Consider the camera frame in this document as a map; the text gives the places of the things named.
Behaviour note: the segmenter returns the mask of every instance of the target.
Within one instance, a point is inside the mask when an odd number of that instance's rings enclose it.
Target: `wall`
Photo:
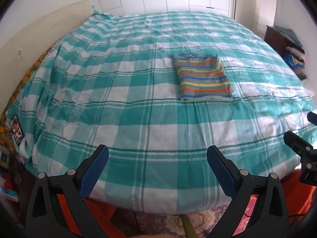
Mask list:
[[[65,5],[82,0],[15,0],[0,21],[0,47],[38,18]],[[89,0],[101,11],[99,0]]]
[[[237,0],[235,20],[248,29],[252,29],[256,0]]]
[[[267,25],[274,23],[277,0],[256,0],[252,31],[264,39]]]
[[[277,0],[274,25],[291,28],[303,44],[306,55],[305,72],[317,92],[317,26],[300,0]],[[317,105],[317,96],[313,97]]]

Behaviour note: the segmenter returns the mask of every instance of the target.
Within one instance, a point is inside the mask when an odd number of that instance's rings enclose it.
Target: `screw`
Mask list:
[[[241,169],[240,170],[240,173],[243,175],[243,176],[247,176],[249,174],[249,172],[245,169]]]
[[[75,174],[76,173],[76,170],[75,169],[69,169],[68,171],[67,171],[67,174],[69,175],[69,176],[72,176],[73,174]]]
[[[45,173],[39,173],[39,175],[37,176],[39,179],[43,179],[45,177]]]
[[[272,177],[273,179],[277,179],[277,178],[278,178],[278,176],[277,176],[276,173],[271,173],[271,177]]]

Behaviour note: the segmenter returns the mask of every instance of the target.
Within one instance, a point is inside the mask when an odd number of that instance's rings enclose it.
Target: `cream headboard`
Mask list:
[[[0,48],[0,113],[36,60],[92,13],[88,0],[64,6],[28,25]]]

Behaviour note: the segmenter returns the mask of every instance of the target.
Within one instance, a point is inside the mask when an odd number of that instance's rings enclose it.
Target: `bed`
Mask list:
[[[218,55],[232,102],[180,101],[176,55]],[[61,38],[6,111],[15,149],[34,175],[64,174],[99,144],[110,158],[91,197],[137,211],[185,214],[229,201],[206,161],[216,145],[253,175],[299,165],[292,130],[314,144],[315,106],[262,39],[205,12],[114,17],[95,12]]]

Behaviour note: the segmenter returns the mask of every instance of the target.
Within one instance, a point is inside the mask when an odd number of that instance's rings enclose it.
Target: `nightstand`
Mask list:
[[[286,47],[292,42],[274,28],[267,26],[264,41],[270,45],[281,57],[284,56]]]

